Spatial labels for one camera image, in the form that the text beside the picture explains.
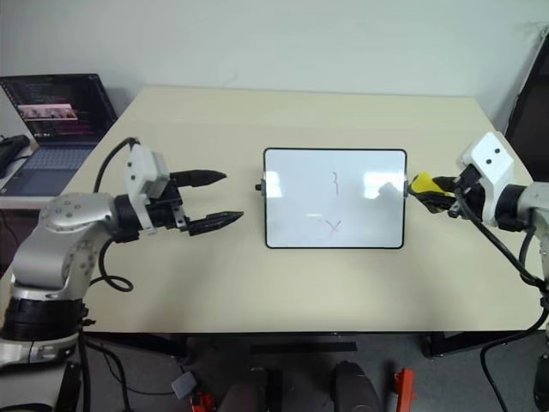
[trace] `floor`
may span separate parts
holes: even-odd
[[[357,351],[310,354],[250,354],[256,345],[296,342],[356,342]],[[390,392],[392,373],[403,367],[416,372],[412,412],[486,412],[499,406],[479,363],[479,350],[426,359],[420,351],[421,336],[414,334],[361,334],[346,336],[215,336],[189,341],[196,357],[185,370],[193,373],[217,400],[250,367],[283,370],[284,412],[333,411],[329,397],[330,372],[340,361],[354,361],[371,377],[384,411],[396,411]],[[180,375],[180,364],[169,356],[106,345],[122,359],[128,385],[140,391],[169,391]],[[532,398],[535,365],[546,351],[541,333],[495,348],[488,365],[510,411],[535,411]],[[88,350],[92,375],[92,411],[123,410],[120,387],[108,372],[101,354]],[[190,411],[189,401],[175,396],[142,396],[130,393],[134,411]]]

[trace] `whiteboard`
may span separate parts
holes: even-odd
[[[267,148],[265,243],[402,247],[406,160],[401,149]]]

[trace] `handwritten symbol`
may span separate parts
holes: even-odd
[[[330,236],[335,232],[339,232],[338,227],[340,226],[341,221],[337,221],[335,225],[332,225],[330,221],[325,221],[325,222],[328,223],[329,226],[332,228],[332,231],[329,233]]]
[[[336,195],[336,196],[339,196],[339,195],[340,195],[340,186],[339,186],[339,184],[337,183],[337,173],[336,173],[336,172],[332,172],[332,174],[334,174],[335,195]]]

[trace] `white wall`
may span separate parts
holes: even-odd
[[[146,84],[475,96],[499,128],[547,0],[0,0],[0,72]],[[3,105],[0,130],[21,127]]]

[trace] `red object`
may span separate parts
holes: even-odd
[[[190,399],[190,406],[192,412],[214,412],[214,397],[209,393],[198,391]]]
[[[410,412],[412,401],[416,398],[413,393],[413,381],[415,372],[412,369],[402,369],[402,372],[395,373],[395,392],[398,393],[398,404],[396,412]]]

